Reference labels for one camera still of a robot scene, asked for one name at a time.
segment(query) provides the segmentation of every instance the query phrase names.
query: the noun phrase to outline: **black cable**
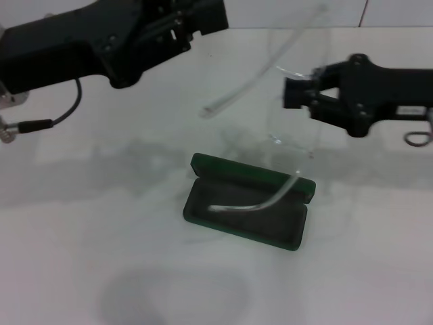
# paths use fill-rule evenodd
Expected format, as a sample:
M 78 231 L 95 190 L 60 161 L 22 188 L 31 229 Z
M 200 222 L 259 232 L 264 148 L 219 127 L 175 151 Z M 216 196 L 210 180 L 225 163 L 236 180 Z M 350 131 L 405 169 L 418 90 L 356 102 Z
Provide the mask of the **black cable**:
M 75 79 L 75 83 L 76 83 L 76 90 L 78 91 L 78 93 L 76 95 L 74 105 L 72 105 L 71 108 L 68 109 L 63 115 L 61 115 L 61 117 L 55 119 L 52 123 L 52 127 L 66 120 L 76 110 L 78 105 L 80 105 L 81 98 L 83 97 L 83 89 L 81 88 L 80 79 Z
M 18 128 L 19 133 L 30 133 L 45 129 L 50 129 L 60 122 L 63 122 L 66 120 L 80 105 L 81 98 L 83 97 L 83 89 L 81 88 L 81 82 L 80 79 L 75 79 L 76 83 L 76 89 L 77 89 L 77 95 L 75 99 L 75 103 L 69 108 L 63 115 L 61 115 L 59 118 L 53 120 L 37 120 L 37 121 L 24 121 L 15 123 L 14 126 Z

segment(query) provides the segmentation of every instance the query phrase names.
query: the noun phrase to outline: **wire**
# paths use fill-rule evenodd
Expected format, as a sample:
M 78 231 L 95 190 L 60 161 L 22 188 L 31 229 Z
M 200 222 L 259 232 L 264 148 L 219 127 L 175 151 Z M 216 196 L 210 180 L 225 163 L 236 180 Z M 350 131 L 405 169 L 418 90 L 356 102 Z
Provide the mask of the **wire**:
M 76 95 L 75 103 L 63 115 L 61 115 L 60 117 L 55 119 L 52 122 L 51 127 L 54 127 L 57 124 L 59 124 L 60 122 L 63 122 L 64 120 L 66 120 L 76 110 L 78 105 L 80 105 L 81 98 L 83 97 L 83 89 L 81 87 L 80 79 L 75 79 L 75 83 L 76 83 L 76 90 L 78 91 L 78 93 Z
M 83 97 L 83 89 L 81 88 L 81 82 L 79 79 L 75 79 L 77 95 L 75 103 L 59 118 L 53 120 L 36 120 L 36 121 L 22 121 L 19 123 L 12 123 L 7 125 L 7 129 L 14 130 L 14 133 L 32 133 L 36 131 L 50 129 L 60 122 L 66 120 L 80 105 L 81 98 Z

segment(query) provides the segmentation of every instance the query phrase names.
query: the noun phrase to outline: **white table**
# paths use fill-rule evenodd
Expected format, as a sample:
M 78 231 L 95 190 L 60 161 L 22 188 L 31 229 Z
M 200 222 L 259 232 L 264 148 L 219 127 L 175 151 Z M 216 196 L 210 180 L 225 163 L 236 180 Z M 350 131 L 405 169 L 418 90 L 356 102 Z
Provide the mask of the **white table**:
M 432 34 L 334 29 L 330 61 L 362 52 L 382 66 L 432 67 Z M 83 78 L 67 121 L 1 146 L 2 324 L 433 322 L 433 146 L 402 141 L 422 123 L 379 123 L 365 139 L 323 126 L 297 252 L 184 221 L 194 152 L 285 167 L 260 153 L 280 79 L 212 120 L 197 114 L 265 61 L 265 43 L 263 30 L 198 38 L 121 91 Z M 75 95 L 72 82 L 39 89 L 2 114 L 53 118 Z

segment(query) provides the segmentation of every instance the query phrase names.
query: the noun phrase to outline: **metal ring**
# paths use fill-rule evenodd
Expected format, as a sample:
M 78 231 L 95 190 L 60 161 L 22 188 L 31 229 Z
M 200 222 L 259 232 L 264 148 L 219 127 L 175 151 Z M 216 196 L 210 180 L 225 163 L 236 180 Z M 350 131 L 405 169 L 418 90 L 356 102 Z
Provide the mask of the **metal ring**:
M 409 137 L 413 135 L 423 135 L 427 137 L 427 140 L 424 142 L 413 142 L 409 139 Z M 404 141 L 412 147 L 420 148 L 428 146 L 433 141 L 432 134 L 430 132 L 408 132 L 403 137 Z

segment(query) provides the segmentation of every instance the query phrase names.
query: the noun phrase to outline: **white wall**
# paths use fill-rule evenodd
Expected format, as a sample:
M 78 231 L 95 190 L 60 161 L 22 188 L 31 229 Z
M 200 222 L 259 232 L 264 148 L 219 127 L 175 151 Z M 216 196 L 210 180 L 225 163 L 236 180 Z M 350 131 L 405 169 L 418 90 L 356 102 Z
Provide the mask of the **white wall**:
M 370 0 L 363 26 L 433 26 L 433 0 Z
M 332 8 L 331 26 L 358 26 L 365 4 L 365 0 L 225 0 L 225 5 L 230 27 L 260 28 L 270 26 L 282 15 L 319 2 Z M 90 3 L 92 0 L 0 0 L 0 24 L 12 27 Z
M 289 13 L 317 3 L 329 5 L 328 26 L 358 26 L 365 0 L 225 0 L 231 28 L 269 27 Z

